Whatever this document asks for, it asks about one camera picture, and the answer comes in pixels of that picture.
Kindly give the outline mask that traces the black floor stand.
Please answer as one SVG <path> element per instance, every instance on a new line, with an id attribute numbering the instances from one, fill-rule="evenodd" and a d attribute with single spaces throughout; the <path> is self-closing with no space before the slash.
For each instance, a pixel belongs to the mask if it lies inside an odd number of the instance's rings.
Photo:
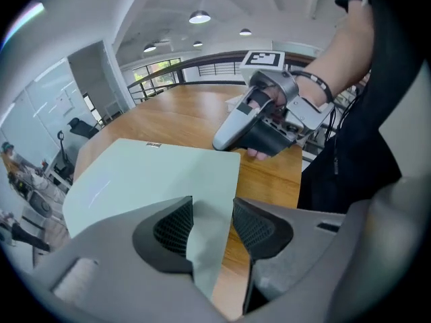
<path id="1" fill-rule="evenodd" d="M 65 152 L 64 146 L 63 146 L 63 140 L 64 140 L 64 134 L 62 131 L 59 131 L 57 133 L 57 139 L 60 141 L 61 146 L 61 158 L 63 160 L 64 167 L 61 170 L 60 174 L 64 175 L 65 177 L 70 178 L 74 171 L 74 165 L 69 161 L 69 158 L 67 157 L 67 154 Z"/>

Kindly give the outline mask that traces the light green cloth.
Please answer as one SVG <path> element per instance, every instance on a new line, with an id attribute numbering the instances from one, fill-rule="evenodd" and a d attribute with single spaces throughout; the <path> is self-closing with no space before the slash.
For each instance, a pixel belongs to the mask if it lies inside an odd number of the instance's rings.
<path id="1" fill-rule="evenodd" d="M 168 199 L 193 198 L 187 242 L 195 284 L 208 298 L 219 277 L 236 196 L 240 154 L 117 139 L 80 176 L 63 203 L 69 235 Z"/>

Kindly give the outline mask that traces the ceiling strip light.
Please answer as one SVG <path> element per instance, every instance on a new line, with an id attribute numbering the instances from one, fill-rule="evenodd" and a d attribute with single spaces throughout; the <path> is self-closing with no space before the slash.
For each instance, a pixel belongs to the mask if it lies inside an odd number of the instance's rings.
<path id="1" fill-rule="evenodd" d="M 5 37 L 2 40 L 2 46 L 4 47 L 9 40 L 27 23 L 33 20 L 35 17 L 40 15 L 44 11 L 44 5 L 41 2 L 31 3 L 25 10 L 17 17 L 8 29 Z"/>

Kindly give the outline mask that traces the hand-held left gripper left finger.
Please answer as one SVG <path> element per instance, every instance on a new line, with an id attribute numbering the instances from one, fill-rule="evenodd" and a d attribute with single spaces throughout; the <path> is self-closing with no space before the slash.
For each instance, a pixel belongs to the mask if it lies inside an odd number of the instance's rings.
<path id="1" fill-rule="evenodd" d="M 227 323 L 186 257 L 193 199 L 91 224 L 32 273 L 32 294 L 64 323 Z"/>

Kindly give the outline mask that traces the black-framed window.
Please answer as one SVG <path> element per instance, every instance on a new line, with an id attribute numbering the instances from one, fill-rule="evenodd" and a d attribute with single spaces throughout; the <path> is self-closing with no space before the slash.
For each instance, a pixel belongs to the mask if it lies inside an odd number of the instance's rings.
<path id="1" fill-rule="evenodd" d="M 143 79 L 144 77 L 147 77 L 148 75 L 158 72 L 162 69 L 165 69 L 167 67 L 171 67 L 172 65 L 178 64 L 181 62 L 180 58 L 175 59 L 168 59 L 165 61 L 160 61 L 158 63 L 152 63 L 149 65 L 144 65 L 142 67 L 138 67 L 136 69 L 133 69 L 133 76 L 135 81 L 138 81 L 140 79 Z M 153 79 L 149 79 L 147 81 L 142 82 L 142 86 L 145 90 L 157 88 L 162 85 L 168 85 L 178 83 L 178 75 L 176 74 L 176 71 L 160 75 L 158 77 L 155 77 Z"/>

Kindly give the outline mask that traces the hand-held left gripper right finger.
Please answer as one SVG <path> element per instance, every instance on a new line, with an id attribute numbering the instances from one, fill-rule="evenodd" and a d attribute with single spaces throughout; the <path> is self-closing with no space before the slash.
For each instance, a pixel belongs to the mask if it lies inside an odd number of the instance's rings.
<path id="1" fill-rule="evenodd" d="M 232 222 L 250 262 L 240 323 L 327 323 L 333 286 L 309 278 L 344 214 L 236 198 Z"/>

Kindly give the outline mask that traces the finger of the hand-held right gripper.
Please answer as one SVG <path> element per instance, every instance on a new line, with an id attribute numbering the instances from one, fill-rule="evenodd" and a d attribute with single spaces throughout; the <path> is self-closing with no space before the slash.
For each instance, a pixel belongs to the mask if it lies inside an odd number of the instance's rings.
<path id="1" fill-rule="evenodd" d="M 214 135 L 215 150 L 229 151 L 234 148 L 252 148 L 269 151 L 269 127 L 263 117 L 269 110 L 265 106 L 269 96 L 243 97 L 229 113 Z"/>

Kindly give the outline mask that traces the glass partition wall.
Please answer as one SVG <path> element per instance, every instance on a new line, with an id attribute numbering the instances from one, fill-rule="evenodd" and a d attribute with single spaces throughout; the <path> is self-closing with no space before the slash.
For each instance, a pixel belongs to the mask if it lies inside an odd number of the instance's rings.
<path id="1" fill-rule="evenodd" d="M 40 163 L 60 151 L 57 133 L 63 131 L 65 151 L 76 159 L 87 139 L 70 132 L 73 118 L 91 125 L 96 122 L 64 58 L 31 81 L 15 99 L 0 124 L 0 145 L 7 141 L 19 154 Z"/>

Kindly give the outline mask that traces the person's black shirt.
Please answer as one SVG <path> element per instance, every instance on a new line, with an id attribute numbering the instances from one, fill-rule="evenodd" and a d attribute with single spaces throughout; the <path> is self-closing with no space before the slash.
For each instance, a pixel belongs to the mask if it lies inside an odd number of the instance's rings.
<path id="1" fill-rule="evenodd" d="M 347 15 L 351 0 L 335 0 Z M 364 89 L 344 112 L 336 134 L 302 174 L 298 207 L 345 213 L 356 201 L 371 198 L 398 181 L 401 172 L 380 126 L 416 78 L 424 56 L 415 39 L 409 10 L 422 0 L 359 0 L 371 6 L 374 45 Z M 320 106 L 332 96 L 313 82 L 298 80 L 301 94 Z"/>

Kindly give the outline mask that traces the wood-topped black railing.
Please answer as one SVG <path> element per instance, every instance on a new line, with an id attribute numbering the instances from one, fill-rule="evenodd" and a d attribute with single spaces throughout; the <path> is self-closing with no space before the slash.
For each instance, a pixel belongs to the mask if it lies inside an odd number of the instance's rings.
<path id="1" fill-rule="evenodd" d="M 152 73 L 127 86 L 132 100 L 139 104 L 179 85 L 244 85 L 239 65 L 247 51 L 236 50 L 195 57 Z M 178 83 L 145 90 L 143 81 L 176 71 Z"/>

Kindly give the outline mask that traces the person's right forearm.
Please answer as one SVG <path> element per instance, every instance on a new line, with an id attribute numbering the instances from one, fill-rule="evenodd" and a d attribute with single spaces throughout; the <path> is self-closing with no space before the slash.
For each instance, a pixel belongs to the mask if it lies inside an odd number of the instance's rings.
<path id="1" fill-rule="evenodd" d="M 336 97 L 367 74 L 373 45 L 371 6 L 351 0 L 347 5 L 347 15 L 337 28 L 329 47 L 304 71 L 323 80 L 332 96 Z"/>

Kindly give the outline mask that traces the person's right hand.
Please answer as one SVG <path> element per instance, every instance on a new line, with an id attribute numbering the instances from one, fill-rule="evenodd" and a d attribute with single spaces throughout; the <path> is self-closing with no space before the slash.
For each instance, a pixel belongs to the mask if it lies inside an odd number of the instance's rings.
<path id="1" fill-rule="evenodd" d="M 268 86 L 263 90 L 263 93 L 269 96 L 277 107 L 283 106 L 286 103 L 286 97 L 278 87 Z M 254 100 L 249 100 L 248 105 L 252 109 L 257 109 L 260 107 L 259 103 Z M 269 157 L 267 154 L 258 152 L 257 150 L 251 148 L 247 149 L 247 154 L 248 156 L 254 157 L 260 161 L 263 161 Z"/>

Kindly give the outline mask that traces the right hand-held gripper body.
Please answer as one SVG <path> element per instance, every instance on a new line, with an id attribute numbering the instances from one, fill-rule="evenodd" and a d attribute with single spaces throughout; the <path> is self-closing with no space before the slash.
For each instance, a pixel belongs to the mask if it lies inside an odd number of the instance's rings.
<path id="1" fill-rule="evenodd" d="M 270 157 L 305 141 L 334 113 L 333 99 L 325 103 L 324 108 L 318 108 L 300 95 L 298 80 L 301 77 L 328 92 L 325 82 L 303 69 L 285 66 L 284 59 L 284 52 L 250 50 L 240 64 L 240 72 L 249 87 L 244 97 L 266 96 L 263 90 L 268 86 L 278 87 L 286 97 L 283 106 L 277 107 L 271 98 L 265 106 L 269 109 L 263 117 L 269 127 L 269 151 L 258 152 Z"/>

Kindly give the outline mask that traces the black office chair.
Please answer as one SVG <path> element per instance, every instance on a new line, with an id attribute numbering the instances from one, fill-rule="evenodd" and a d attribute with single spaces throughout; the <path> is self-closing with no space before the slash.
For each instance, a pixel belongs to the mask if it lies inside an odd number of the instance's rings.
<path id="1" fill-rule="evenodd" d="M 79 118 L 72 118 L 67 124 L 70 126 L 71 133 L 86 139 L 91 139 L 99 131 L 96 126 L 91 126 Z"/>

